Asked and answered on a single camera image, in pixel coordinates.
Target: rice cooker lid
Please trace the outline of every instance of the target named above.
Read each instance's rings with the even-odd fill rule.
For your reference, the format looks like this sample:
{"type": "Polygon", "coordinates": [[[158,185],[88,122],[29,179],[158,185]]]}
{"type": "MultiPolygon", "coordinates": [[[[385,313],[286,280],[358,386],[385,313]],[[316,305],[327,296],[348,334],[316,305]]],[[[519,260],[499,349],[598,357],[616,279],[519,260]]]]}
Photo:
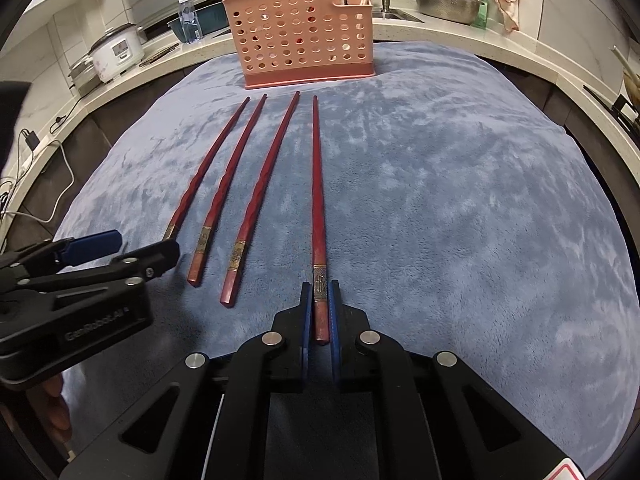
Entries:
{"type": "Polygon", "coordinates": [[[105,35],[101,37],[98,41],[96,41],[93,44],[93,46],[89,49],[89,54],[91,54],[92,52],[94,52],[95,50],[103,46],[105,43],[107,43],[107,41],[109,41],[114,36],[117,36],[118,34],[124,32],[125,30],[130,29],[131,27],[136,27],[136,25],[134,25],[133,23],[125,23],[124,25],[121,25],[119,27],[108,29],[105,35]]]}

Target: basket base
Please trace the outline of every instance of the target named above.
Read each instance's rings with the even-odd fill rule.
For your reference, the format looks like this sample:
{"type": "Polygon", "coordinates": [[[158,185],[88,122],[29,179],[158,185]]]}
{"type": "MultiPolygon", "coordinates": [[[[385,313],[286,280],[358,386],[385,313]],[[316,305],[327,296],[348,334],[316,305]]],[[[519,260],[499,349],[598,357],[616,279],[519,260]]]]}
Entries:
{"type": "Polygon", "coordinates": [[[360,79],[376,75],[373,63],[341,63],[334,66],[309,66],[289,70],[273,70],[244,76],[244,88],[297,85],[336,79],[360,79]]]}

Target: kitchen counter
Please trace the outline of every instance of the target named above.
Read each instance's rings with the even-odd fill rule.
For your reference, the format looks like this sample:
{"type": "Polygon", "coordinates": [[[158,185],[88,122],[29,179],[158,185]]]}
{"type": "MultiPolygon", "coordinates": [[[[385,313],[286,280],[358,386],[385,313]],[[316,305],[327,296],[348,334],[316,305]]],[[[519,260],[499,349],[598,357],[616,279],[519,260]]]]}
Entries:
{"type": "MultiPolygon", "coordinates": [[[[380,0],[374,0],[374,5],[380,6],[380,0]]],[[[423,23],[374,18],[375,40],[433,41],[516,67],[552,83],[571,98],[596,124],[619,153],[635,181],[640,184],[640,150],[619,124],[603,110],[591,95],[584,91],[582,86],[587,84],[610,101],[615,99],[616,94],[584,68],[568,59],[564,60],[563,67],[558,66],[549,59],[549,57],[554,57],[557,60],[559,55],[557,52],[554,52],[554,56],[541,56],[536,53],[536,51],[540,51],[537,48],[538,42],[536,40],[520,33],[508,36],[500,30],[502,25],[499,23],[493,22],[490,24],[490,28],[481,30],[432,18],[417,12],[414,0],[391,0],[391,7],[402,9],[422,20],[423,23]]],[[[174,34],[168,32],[146,43],[145,53],[151,54],[175,43],[175,41],[174,34]]],[[[543,52],[550,50],[548,47],[544,47],[543,52]]],[[[114,81],[95,89],[78,103],[73,114],[57,130],[55,136],[40,133],[39,136],[43,140],[34,154],[30,170],[18,184],[8,208],[17,210],[20,207],[28,190],[55,152],[53,146],[44,148],[52,139],[62,142],[89,114],[130,90],[171,72],[233,52],[235,52],[235,47],[230,34],[217,37],[206,36],[201,42],[183,44],[155,63],[143,68],[135,67],[114,81]]],[[[12,219],[12,216],[8,216],[2,222],[0,226],[1,238],[5,237],[12,219]]]]}

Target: rice cooker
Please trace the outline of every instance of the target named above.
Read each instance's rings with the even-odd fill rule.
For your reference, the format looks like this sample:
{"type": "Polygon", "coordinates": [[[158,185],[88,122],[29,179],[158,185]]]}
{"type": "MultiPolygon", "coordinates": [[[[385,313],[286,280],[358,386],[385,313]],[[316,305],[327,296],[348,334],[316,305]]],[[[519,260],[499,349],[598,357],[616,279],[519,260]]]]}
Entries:
{"type": "Polygon", "coordinates": [[[138,27],[132,23],[110,28],[89,50],[100,80],[109,82],[145,57],[138,37],[138,27]]]}

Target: blue plush blanket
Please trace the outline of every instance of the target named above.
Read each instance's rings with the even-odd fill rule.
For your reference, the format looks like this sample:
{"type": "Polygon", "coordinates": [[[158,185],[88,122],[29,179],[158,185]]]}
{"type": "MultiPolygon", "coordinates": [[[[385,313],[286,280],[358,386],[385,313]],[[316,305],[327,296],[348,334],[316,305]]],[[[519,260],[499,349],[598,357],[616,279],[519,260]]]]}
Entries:
{"type": "MultiPolygon", "coordinates": [[[[499,72],[431,43],[379,44],[373,78],[267,90],[224,207],[204,284],[186,273],[210,200],[262,91],[236,56],[160,98],[116,143],[58,237],[119,229],[161,239],[204,153],[252,101],[150,282],[155,323],[66,373],[82,449],[188,352],[235,351],[311,278],[311,97],[320,101],[330,277],[407,350],[450,349],[594,471],[619,444],[640,385],[640,310],[619,225],[574,141],[499,72]],[[295,90],[237,306],[218,303],[233,241],[295,90]]],[[[370,407],[330,392],[328,349],[305,397],[272,403],[266,477],[374,478],[370,407]]]]}

